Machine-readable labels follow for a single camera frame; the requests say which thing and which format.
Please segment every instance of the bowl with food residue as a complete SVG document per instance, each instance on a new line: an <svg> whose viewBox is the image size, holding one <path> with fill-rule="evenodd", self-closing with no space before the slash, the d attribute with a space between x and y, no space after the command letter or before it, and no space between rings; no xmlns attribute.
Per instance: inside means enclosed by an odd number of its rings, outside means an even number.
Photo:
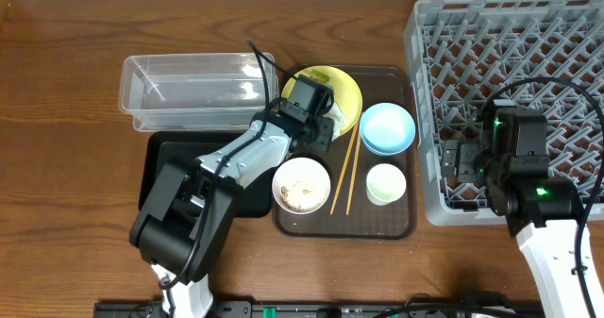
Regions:
<svg viewBox="0 0 604 318"><path fill-rule="evenodd" d="M293 214L308 214L320 209L330 191L329 174L314 159L289 159L273 176L273 197L282 209Z"/></svg>

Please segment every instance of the dish rack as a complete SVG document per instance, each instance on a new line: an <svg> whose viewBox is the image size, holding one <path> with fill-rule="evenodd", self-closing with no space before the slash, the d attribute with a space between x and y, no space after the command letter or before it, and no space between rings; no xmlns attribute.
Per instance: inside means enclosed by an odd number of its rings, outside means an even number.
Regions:
<svg viewBox="0 0 604 318"><path fill-rule="evenodd" d="M443 141L476 139L486 97L527 77L588 86L604 108L604 0L419 0L404 33L417 109L418 157L428 220L438 226L504 224L485 188L441 176ZM530 84L501 97L548 121L551 176L571 178L584 201L602 149L596 113L577 92ZM604 219L604 192L590 220Z"/></svg>

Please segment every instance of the transparent plastic bin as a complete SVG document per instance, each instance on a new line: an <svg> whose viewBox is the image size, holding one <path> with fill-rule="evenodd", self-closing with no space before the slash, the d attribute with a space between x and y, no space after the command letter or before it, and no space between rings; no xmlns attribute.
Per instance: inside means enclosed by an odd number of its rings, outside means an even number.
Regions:
<svg viewBox="0 0 604 318"><path fill-rule="evenodd" d="M404 33L413 86L426 217L434 225L504 224L482 185L441 176L443 142L473 140L486 96L517 80L554 76L585 84L604 108L604 0L419 0ZM577 92L533 83L505 92L548 121L549 173L572 179L583 201L602 149L596 114ZM604 219L604 191L590 220Z"/></svg>
<svg viewBox="0 0 604 318"><path fill-rule="evenodd" d="M263 66L272 100L275 68ZM252 53L133 56L124 62L118 106L139 131L243 130L264 109L264 85Z"/></svg>

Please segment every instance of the wooden chopstick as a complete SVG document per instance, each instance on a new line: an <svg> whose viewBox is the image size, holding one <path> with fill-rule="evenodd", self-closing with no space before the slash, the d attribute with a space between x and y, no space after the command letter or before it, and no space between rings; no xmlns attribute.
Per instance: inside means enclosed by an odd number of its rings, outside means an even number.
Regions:
<svg viewBox="0 0 604 318"><path fill-rule="evenodd" d="M350 189L348 190L348 206L346 206L346 215L350 212L350 202L352 201L352 190L355 188L355 175L357 174L357 161L359 160L359 147L361 146L361 132L357 134L357 148L355 148L355 159L352 161L352 175L350 176Z"/></svg>
<svg viewBox="0 0 604 318"><path fill-rule="evenodd" d="M357 129L359 128L359 121L357 121L352 128L352 135L350 136L350 142L348 143L348 150L346 150L346 157L344 158L344 165L342 165L342 171L340 172L340 180L338 180L338 186L336 187L336 193L333 196L333 204L331 204L331 213L336 209L336 202L338 201L338 195L340 194L340 188L342 187L342 181L344 181L344 174L346 174L346 166L348 165L348 158L350 152L352 152L352 145L355 142L357 136Z"/></svg>

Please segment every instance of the brown serving tray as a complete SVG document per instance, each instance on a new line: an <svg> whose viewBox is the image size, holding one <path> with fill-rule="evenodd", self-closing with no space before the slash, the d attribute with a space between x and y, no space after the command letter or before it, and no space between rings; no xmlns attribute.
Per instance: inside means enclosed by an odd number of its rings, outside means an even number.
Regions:
<svg viewBox="0 0 604 318"><path fill-rule="evenodd" d="M399 68L392 66L333 66L347 72L357 81L361 88L363 110L374 104L390 102L402 106L413 114L411 84L409 78ZM331 178L331 193L327 202L319 210L310 214L292 214L283 210L273 200L273 221L281 232L295 237L386 240L399 240L412 234L416 222L415 172L412 152L417 149L416 141L403 153L391 157L377 156L369 152L362 142L359 142L361 149L357 162L352 203L350 213L346 215L350 174L356 149L353 147L336 209L333 215L329 214L351 135L352 130L338 138L326 153L303 150L292 155L292 158L305 156L321 162ZM397 166L407 179L405 194L399 200L386 206L372 204L365 191L367 173L373 166L380 163L391 163Z"/></svg>

